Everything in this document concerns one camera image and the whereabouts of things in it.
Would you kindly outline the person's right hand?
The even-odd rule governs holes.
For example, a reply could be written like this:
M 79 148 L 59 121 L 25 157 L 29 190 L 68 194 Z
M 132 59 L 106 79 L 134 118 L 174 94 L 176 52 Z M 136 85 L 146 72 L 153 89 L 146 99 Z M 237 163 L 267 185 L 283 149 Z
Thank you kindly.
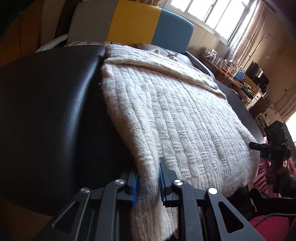
M 282 163 L 281 166 L 275 166 L 275 162 L 271 162 L 267 168 L 267 173 L 265 175 L 266 183 L 268 185 L 276 184 L 278 181 L 281 185 L 287 185 L 292 178 L 290 169 L 287 165 Z

